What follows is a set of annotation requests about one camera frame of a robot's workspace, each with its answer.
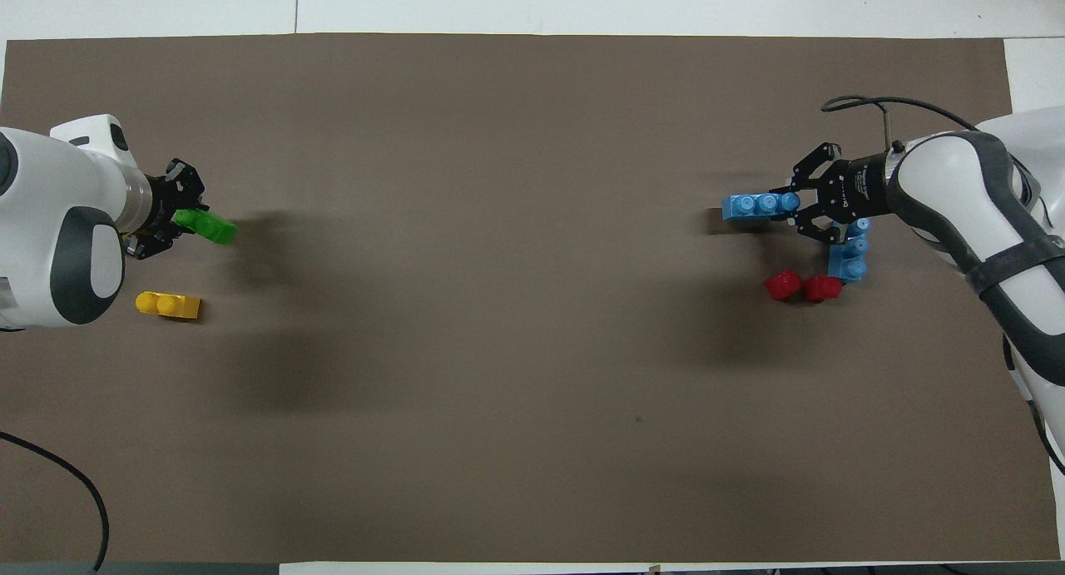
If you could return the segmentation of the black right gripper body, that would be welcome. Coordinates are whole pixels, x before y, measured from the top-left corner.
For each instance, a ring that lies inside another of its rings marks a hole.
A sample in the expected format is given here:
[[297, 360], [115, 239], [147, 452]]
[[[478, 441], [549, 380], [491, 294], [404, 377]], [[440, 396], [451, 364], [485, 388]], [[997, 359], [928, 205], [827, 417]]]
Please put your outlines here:
[[819, 177], [822, 215], [838, 223], [891, 214], [887, 158], [879, 153], [854, 161], [834, 161]]

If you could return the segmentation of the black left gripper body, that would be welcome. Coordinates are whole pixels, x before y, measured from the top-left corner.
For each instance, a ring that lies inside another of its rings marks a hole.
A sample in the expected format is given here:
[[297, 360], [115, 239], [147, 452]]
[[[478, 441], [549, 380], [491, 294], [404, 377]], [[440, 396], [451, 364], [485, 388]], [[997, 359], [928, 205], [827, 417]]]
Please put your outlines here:
[[147, 218], [148, 234], [155, 239], [176, 239], [181, 230], [174, 225], [175, 211], [180, 196], [180, 171], [167, 171], [162, 176], [148, 176], [152, 194], [152, 207]]

